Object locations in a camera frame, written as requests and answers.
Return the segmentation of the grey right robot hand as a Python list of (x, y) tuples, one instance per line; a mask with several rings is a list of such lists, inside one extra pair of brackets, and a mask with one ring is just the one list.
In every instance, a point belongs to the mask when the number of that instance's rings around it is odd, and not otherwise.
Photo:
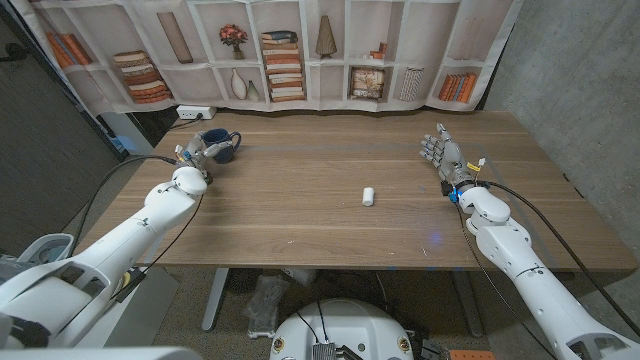
[(473, 176), (467, 162), (450, 133), (443, 124), (436, 125), (438, 135), (426, 134), (421, 141), (422, 150), (419, 155), (430, 162), (442, 181), (456, 189), (458, 194), (475, 186)]

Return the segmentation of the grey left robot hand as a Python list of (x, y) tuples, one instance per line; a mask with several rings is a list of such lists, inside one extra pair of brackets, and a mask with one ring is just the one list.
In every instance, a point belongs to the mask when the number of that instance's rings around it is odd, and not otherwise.
[(229, 148), (232, 144), (230, 140), (224, 140), (207, 145), (204, 137), (205, 132), (200, 131), (194, 135), (185, 147), (181, 145), (175, 147), (175, 155), (178, 159), (179, 167), (194, 167), (205, 175), (206, 170), (204, 169), (204, 163), (206, 160), (213, 158), (223, 149)]

